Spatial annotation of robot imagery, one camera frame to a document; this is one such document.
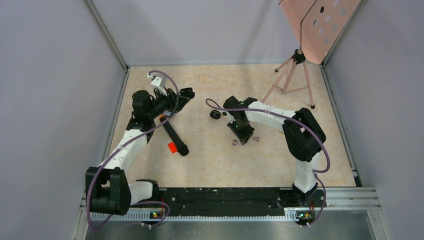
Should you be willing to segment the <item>black glossy earbud charging case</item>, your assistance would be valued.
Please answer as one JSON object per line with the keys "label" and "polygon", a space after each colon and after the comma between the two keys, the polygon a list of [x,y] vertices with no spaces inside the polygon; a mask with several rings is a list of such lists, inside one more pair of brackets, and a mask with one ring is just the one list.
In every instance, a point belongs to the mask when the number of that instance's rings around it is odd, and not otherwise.
{"label": "black glossy earbud charging case", "polygon": [[222,114],[220,111],[213,109],[210,111],[210,117],[213,118],[214,120],[218,120],[221,118]]}

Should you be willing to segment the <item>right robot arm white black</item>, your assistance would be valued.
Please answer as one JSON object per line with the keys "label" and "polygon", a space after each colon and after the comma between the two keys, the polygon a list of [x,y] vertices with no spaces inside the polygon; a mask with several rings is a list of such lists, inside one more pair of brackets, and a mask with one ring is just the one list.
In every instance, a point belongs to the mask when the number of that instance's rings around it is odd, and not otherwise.
{"label": "right robot arm white black", "polygon": [[290,154],[295,158],[293,200],[299,206],[307,206],[318,187],[317,163],[321,154],[329,157],[324,147],[327,137],[312,112],[284,110],[267,105],[253,97],[239,101],[229,97],[220,110],[228,117],[228,127],[243,145],[252,136],[251,123],[259,123],[283,133]]}

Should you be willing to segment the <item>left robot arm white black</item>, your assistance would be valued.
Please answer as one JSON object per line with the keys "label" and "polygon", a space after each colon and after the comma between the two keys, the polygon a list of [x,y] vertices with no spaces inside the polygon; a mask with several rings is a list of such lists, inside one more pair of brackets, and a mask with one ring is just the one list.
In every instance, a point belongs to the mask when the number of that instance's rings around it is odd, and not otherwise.
{"label": "left robot arm white black", "polygon": [[90,213],[122,216],[140,201],[149,207],[160,202],[155,180],[139,179],[130,184],[126,173],[152,138],[155,119],[165,112],[178,113],[194,97],[191,87],[178,93],[170,88],[165,92],[155,89],[154,95],[146,90],[133,93],[133,111],[121,141],[107,159],[97,167],[89,167],[85,173],[86,205]]}

